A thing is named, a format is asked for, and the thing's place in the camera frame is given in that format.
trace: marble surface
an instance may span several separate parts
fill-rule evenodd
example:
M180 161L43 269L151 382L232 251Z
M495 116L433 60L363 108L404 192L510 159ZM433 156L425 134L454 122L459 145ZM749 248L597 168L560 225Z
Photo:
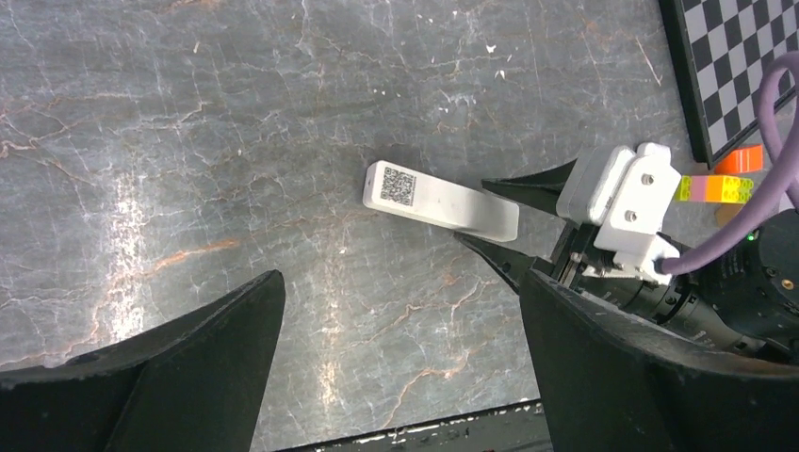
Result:
M253 451L538 396L513 293L364 208L370 163L476 187L655 140L691 166L654 0L0 0L0 61L0 369L278 268ZM512 246L561 225L523 209Z

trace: checkerboard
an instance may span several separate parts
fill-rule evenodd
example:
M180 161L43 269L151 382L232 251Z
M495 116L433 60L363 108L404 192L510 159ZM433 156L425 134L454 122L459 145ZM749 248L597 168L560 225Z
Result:
M713 166L757 128L763 70L799 50L797 0L660 0L694 158ZM776 107L793 95L780 80Z

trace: colorful block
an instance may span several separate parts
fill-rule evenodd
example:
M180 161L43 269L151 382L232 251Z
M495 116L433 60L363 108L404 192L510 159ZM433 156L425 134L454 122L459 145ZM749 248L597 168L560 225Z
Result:
M682 176L675 200L743 204L752 198L755 183L734 176Z
M763 145L758 144L746 148L736 149L729 153L713 172L716 174L744 174L763 169Z

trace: qr code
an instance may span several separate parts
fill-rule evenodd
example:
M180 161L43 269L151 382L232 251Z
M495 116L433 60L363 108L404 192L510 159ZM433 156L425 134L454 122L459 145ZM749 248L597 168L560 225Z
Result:
M402 205L414 205L416 176L393 168L386 168L380 197Z

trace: white mount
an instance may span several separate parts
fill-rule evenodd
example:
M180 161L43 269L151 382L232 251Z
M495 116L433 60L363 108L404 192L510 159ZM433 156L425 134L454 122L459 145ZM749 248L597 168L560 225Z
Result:
M671 150L644 143L597 150L578 158L558 199L558 215L599 226L594 246L615 251L616 269L596 274L606 278L638 278L668 284L671 275L655 270L655 262L679 257L679 251L658 235L663 217L679 185L671 166Z

